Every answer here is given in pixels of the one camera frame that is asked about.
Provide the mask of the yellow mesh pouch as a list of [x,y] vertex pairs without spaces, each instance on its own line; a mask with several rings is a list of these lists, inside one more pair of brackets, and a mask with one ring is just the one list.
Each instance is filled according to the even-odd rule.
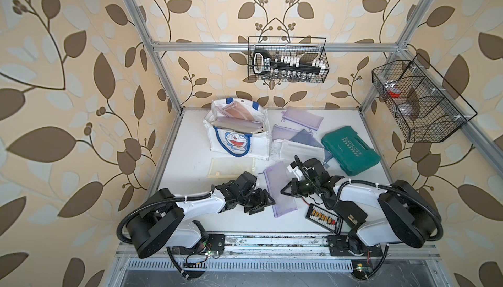
[[213,158],[207,177],[210,179],[234,179],[244,172],[255,174],[255,159],[251,157]]

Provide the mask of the pink mesh pouch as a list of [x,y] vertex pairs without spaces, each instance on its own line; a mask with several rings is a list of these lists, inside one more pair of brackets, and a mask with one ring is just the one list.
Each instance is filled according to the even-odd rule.
[[226,106],[220,109],[220,113],[222,113],[226,117],[247,121],[255,121],[255,117],[249,112],[249,110],[245,106],[243,106],[239,102],[231,102],[230,104],[227,104]]

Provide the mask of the white mesh pouch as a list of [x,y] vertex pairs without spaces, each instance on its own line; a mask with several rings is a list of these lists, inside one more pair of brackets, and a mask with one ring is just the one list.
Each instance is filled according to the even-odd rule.
[[272,155],[277,159],[289,162],[293,162],[295,156],[298,156],[302,162],[311,158],[316,158],[319,161],[325,159],[324,149],[289,140],[274,140],[272,142]]

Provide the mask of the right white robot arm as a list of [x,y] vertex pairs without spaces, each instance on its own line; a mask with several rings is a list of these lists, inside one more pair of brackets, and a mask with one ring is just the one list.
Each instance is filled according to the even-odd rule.
[[287,169],[294,177],[281,194],[320,198],[309,205],[306,218],[332,234],[336,250],[361,256],[387,245],[422,248],[444,235],[438,211],[403,180],[389,186],[346,180],[329,175],[318,159],[302,162],[298,157]]

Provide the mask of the purple mesh pouch pile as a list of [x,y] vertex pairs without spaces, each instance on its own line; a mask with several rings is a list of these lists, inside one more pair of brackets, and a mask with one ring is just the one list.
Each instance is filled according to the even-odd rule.
[[280,161],[264,170],[265,181],[269,195],[275,200],[272,206],[275,218],[280,218],[290,212],[297,210],[297,205],[293,197],[281,194],[281,191],[289,183],[286,174],[286,165]]

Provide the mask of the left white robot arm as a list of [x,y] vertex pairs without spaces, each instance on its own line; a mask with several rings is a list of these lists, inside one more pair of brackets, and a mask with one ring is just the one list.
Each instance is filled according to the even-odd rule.
[[234,180],[212,186],[206,193],[176,196],[167,188],[160,189],[119,222],[117,238],[132,245],[140,259],[166,249],[178,273],[185,280],[196,279],[202,275],[202,271],[196,269],[201,263],[189,260],[178,263],[173,248],[184,248],[189,256],[204,259],[220,256],[221,252],[211,244],[210,235],[197,217],[220,214],[237,206],[253,215],[275,205],[270,193],[257,187],[257,180],[245,171]]

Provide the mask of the blue-grey mesh pouch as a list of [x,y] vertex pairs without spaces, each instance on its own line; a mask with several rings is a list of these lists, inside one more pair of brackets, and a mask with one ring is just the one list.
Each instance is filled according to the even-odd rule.
[[291,142],[295,142],[295,143],[298,143],[298,144],[304,144],[304,145],[309,145],[309,146],[313,146],[313,147],[316,147],[316,148],[324,148],[323,145],[321,143],[319,143],[314,137],[313,135],[306,131],[305,129],[299,131],[296,135],[294,135],[291,139],[290,139]]

